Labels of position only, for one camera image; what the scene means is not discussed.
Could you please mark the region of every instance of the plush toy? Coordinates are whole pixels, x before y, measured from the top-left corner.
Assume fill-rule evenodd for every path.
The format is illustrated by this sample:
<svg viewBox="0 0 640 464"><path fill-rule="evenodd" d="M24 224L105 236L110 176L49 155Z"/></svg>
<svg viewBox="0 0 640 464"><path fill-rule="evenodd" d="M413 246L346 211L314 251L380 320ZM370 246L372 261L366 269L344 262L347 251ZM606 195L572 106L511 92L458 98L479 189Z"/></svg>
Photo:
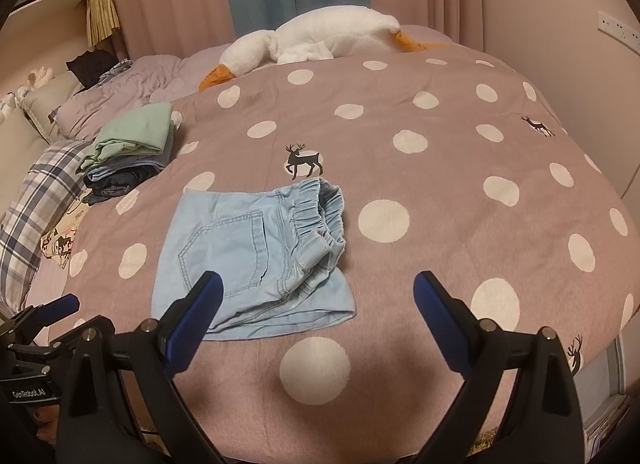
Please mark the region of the plush toy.
<svg viewBox="0 0 640 464"><path fill-rule="evenodd" d="M275 31L259 30L232 43L199 89L251 72L265 60L278 64L327 60L353 54L423 51L447 44L420 44L400 31L398 21L363 6L309 11Z"/></svg>
<svg viewBox="0 0 640 464"><path fill-rule="evenodd" d="M15 96L13 92L6 94L0 99L0 123L15 109Z"/></svg>
<svg viewBox="0 0 640 464"><path fill-rule="evenodd" d="M37 89L50 82L53 78L53 69L51 67L40 67L38 70L32 70L27 76L28 86Z"/></svg>
<svg viewBox="0 0 640 464"><path fill-rule="evenodd" d="M32 90L33 90L32 86L20 85L18 87L18 90L15 92L15 102L18 105L22 103L22 100L25 98L25 96L27 96L28 93L30 93Z"/></svg>

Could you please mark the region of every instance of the folded green shirt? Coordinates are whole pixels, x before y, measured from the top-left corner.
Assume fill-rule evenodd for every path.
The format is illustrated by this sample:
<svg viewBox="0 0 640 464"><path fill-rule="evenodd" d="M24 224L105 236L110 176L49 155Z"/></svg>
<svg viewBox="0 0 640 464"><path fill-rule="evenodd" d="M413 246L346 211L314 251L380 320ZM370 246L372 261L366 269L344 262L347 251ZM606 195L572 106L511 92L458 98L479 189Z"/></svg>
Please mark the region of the folded green shirt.
<svg viewBox="0 0 640 464"><path fill-rule="evenodd" d="M111 120L84 153L78 171L86 171L117 155L161 154L172 126L173 110L171 103L153 103Z"/></svg>

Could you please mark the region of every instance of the elastic waistband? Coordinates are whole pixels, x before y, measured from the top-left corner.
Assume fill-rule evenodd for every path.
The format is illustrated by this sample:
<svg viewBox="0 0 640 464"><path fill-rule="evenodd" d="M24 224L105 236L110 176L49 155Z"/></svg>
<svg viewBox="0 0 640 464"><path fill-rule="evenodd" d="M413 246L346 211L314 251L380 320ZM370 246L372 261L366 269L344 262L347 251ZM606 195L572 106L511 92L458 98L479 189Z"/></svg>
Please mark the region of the elastic waistband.
<svg viewBox="0 0 640 464"><path fill-rule="evenodd" d="M344 224L342 212L344 198L339 186L334 186L321 177L308 179L300 183L298 194L294 199L293 227L301 243L312 235L312 232L327 232L332 251L344 249Z"/></svg>

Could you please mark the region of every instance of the white polka dot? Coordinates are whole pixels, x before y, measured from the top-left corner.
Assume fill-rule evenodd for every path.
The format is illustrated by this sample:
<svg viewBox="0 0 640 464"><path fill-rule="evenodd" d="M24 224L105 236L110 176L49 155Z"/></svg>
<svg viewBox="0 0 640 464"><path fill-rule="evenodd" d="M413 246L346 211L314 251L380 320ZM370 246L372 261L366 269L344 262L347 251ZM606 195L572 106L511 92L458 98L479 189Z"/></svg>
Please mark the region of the white polka dot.
<svg viewBox="0 0 640 464"><path fill-rule="evenodd" d="M434 107L437 107L439 104L440 102L438 101L438 98L436 98L430 92L425 92L421 90L420 92L418 92L418 94L414 96L414 105L421 109L425 109L425 110L433 109Z"/></svg>
<svg viewBox="0 0 640 464"><path fill-rule="evenodd" d="M203 171L203 173L196 175L191 181L189 181L189 183L185 184L182 192L187 189L207 191L215 180L216 176L213 172Z"/></svg>
<svg viewBox="0 0 640 464"><path fill-rule="evenodd" d="M584 158L587 160L587 163L591 165L591 168L593 168L593 170L602 173L602 171L596 166L596 163L594 163L587 154L584 155Z"/></svg>
<svg viewBox="0 0 640 464"><path fill-rule="evenodd" d="M74 277L80 272L88 256L89 255L87 254L86 250L82 250L71 257L71 260L69 261L70 277Z"/></svg>
<svg viewBox="0 0 640 464"><path fill-rule="evenodd" d="M305 157L306 155L316 155L318 154L318 151L315 150L303 150L300 151L298 153L298 157ZM318 155L318 161L320 162L320 164L322 165L324 163L324 157L322 157L322 154ZM284 171L286 171L289 175L293 176L293 171L294 171L294 167L291 167L291 171L287 170L287 166L289 165L289 161L285 161L284 165L282 165L284 167ZM318 165L314 164L314 170L311 172L311 174L313 175L314 173L316 173L316 171L320 171L320 168L318 167ZM298 174L297 177L300 177L301 175L303 177L306 177L306 175L309 173L309 165L304 164L304 165L298 165Z"/></svg>
<svg viewBox="0 0 640 464"><path fill-rule="evenodd" d="M503 330L514 330L520 320L520 300L505 279L482 282L471 299L470 309L478 319L491 318Z"/></svg>
<svg viewBox="0 0 640 464"><path fill-rule="evenodd" d="M502 132L500 132L493 125L486 125L486 124L478 125L476 127L476 131L482 137L485 137L486 139L488 139L489 141L493 141L494 143L500 143L500 141L504 139Z"/></svg>
<svg viewBox="0 0 640 464"><path fill-rule="evenodd" d="M591 245L582 235L574 233L569 237L569 255L578 269L590 273L596 267L596 257Z"/></svg>
<svg viewBox="0 0 640 464"><path fill-rule="evenodd" d="M175 129L178 130L180 128L180 125L182 125L182 114L180 114L177 110L174 110L171 113L171 121L173 122Z"/></svg>
<svg viewBox="0 0 640 464"><path fill-rule="evenodd" d="M220 105L223 109L228 109L233 107L238 102L240 98L240 88L238 85L232 85L228 89L224 89L220 94L218 94L218 105Z"/></svg>
<svg viewBox="0 0 640 464"><path fill-rule="evenodd" d="M259 139L260 137L265 137L271 134L276 130L276 127L277 125L275 121L260 121L260 123L256 123L253 127L247 130L246 135L253 139Z"/></svg>
<svg viewBox="0 0 640 464"><path fill-rule="evenodd" d="M394 146L405 154L417 154L427 148L427 138L411 130L401 130L394 136Z"/></svg>
<svg viewBox="0 0 640 464"><path fill-rule="evenodd" d="M314 72L312 70L298 69L289 73L287 80L289 80L289 83L292 83L293 85L305 85L305 83L308 83L313 76Z"/></svg>
<svg viewBox="0 0 640 464"><path fill-rule="evenodd" d="M133 208L133 205L135 205L138 200L139 194L140 190L134 188L127 195L122 197L122 199L120 199L116 204L116 212L118 212L118 215L122 215L124 212Z"/></svg>
<svg viewBox="0 0 640 464"><path fill-rule="evenodd" d="M513 181L492 175L484 180L484 192L487 197L499 200L507 206L515 206L520 198L520 189Z"/></svg>
<svg viewBox="0 0 640 464"><path fill-rule="evenodd" d="M280 362L280 381L287 394L302 404L326 404L349 381L347 352L334 340L320 336L293 345Z"/></svg>
<svg viewBox="0 0 640 464"><path fill-rule="evenodd" d="M187 143L183 145L180 150L178 150L178 155L183 154L191 154L196 148L198 148L199 141L194 141L193 143Z"/></svg>
<svg viewBox="0 0 640 464"><path fill-rule="evenodd" d="M634 295L629 293L625 298L625 306L622 309L622 320L620 321L620 330L629 322L634 313Z"/></svg>
<svg viewBox="0 0 640 464"><path fill-rule="evenodd" d="M629 228L626 227L625 218L620 213L620 210L616 208L611 208L609 210L609 216L611 217L611 222L613 227L620 233L623 237L626 237L629 233Z"/></svg>
<svg viewBox="0 0 640 464"><path fill-rule="evenodd" d="M549 170L554 179L562 184L562 186L566 186L567 188L574 186L574 178L571 177L569 170L564 168L560 163L551 163Z"/></svg>
<svg viewBox="0 0 640 464"><path fill-rule="evenodd" d="M118 274L123 279L130 279L145 264L146 246L144 244L133 244L125 249L122 261L118 267Z"/></svg>
<svg viewBox="0 0 640 464"><path fill-rule="evenodd" d="M340 105L334 112L334 116L340 116L344 119L355 119L362 116L364 107L362 105L356 105L354 103L345 103Z"/></svg>
<svg viewBox="0 0 640 464"><path fill-rule="evenodd" d="M409 212L399 202L374 200L361 210L358 228L368 239L381 243L395 242L409 229Z"/></svg>
<svg viewBox="0 0 640 464"><path fill-rule="evenodd" d="M484 101L488 101L489 103L494 103L495 101L498 101L497 92L491 87L489 87L488 85L485 85L484 83L481 83L476 87L476 94L478 94L478 98Z"/></svg>
<svg viewBox="0 0 640 464"><path fill-rule="evenodd" d="M522 82L522 86L524 87L524 92L527 93L527 98L529 98L531 101L535 101L536 99L538 99L536 91L533 89L530 83Z"/></svg>
<svg viewBox="0 0 640 464"><path fill-rule="evenodd" d="M383 70L386 67L385 62L379 62L377 60L367 60L362 64L369 70Z"/></svg>

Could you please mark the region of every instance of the patterned pillowcase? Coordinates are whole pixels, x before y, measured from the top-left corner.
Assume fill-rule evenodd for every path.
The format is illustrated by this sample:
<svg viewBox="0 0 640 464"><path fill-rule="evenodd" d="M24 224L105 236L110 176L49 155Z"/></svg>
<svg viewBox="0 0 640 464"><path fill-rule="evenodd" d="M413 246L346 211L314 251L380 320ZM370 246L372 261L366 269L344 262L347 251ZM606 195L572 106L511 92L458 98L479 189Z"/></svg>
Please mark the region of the patterned pillowcase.
<svg viewBox="0 0 640 464"><path fill-rule="evenodd" d="M59 141L27 172L0 225L0 301L21 309L40 264L40 238L82 192L76 168L87 141Z"/></svg>

